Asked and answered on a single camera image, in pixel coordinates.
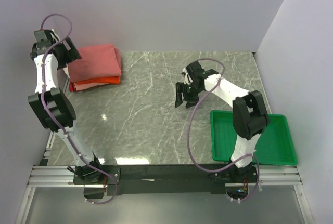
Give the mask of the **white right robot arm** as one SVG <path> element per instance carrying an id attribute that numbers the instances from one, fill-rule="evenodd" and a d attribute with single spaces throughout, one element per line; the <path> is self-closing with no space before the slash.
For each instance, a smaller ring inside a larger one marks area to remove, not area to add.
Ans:
<path id="1" fill-rule="evenodd" d="M 199 165 L 193 156 L 193 164 L 209 174 L 227 172 L 231 181 L 240 182 L 251 172 L 258 173 L 253 167 L 257 141 L 265 131 L 270 120 L 262 94 L 258 90 L 243 89 L 223 77 L 223 72 L 205 70 L 198 60 L 187 65 L 183 71 L 183 82 L 175 84 L 175 107 L 182 103 L 186 108 L 197 110 L 203 102 L 199 94 L 203 91 L 214 94 L 232 108 L 233 128 L 236 144 L 229 163 L 220 169 L 206 169 Z"/>

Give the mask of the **dusty pink t shirt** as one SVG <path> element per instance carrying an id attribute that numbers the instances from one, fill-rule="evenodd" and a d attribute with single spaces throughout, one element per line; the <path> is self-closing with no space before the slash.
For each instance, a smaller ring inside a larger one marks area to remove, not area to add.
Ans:
<path id="1" fill-rule="evenodd" d="M 88 46 L 79 49 L 82 59 L 68 64 L 68 67 L 85 68 L 97 77 L 121 77 L 121 55 L 113 44 Z"/>

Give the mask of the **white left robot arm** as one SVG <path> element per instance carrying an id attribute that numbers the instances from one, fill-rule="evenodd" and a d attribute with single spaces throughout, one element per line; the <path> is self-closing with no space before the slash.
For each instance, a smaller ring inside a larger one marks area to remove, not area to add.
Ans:
<path id="1" fill-rule="evenodd" d="M 75 160 L 70 169 L 75 179 L 86 184 L 100 183 L 104 170 L 94 152 L 80 137 L 76 128 L 76 113 L 58 85 L 58 70 L 81 58 L 72 40 L 63 41 L 53 30 L 34 32 L 36 42 L 30 53 L 37 71 L 37 85 L 28 103 L 42 126 L 55 133 L 66 144 Z"/>

